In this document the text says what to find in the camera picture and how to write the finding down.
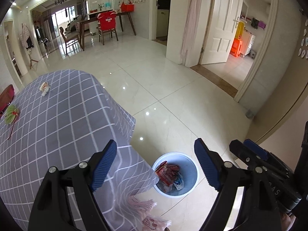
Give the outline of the person's right hand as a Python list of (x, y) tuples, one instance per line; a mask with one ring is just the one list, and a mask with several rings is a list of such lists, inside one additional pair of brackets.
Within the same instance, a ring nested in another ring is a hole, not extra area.
[(282, 231), (289, 231), (293, 224), (296, 221), (296, 217), (291, 214), (288, 215), (286, 213), (280, 213), (280, 217), (281, 217), (281, 230)]

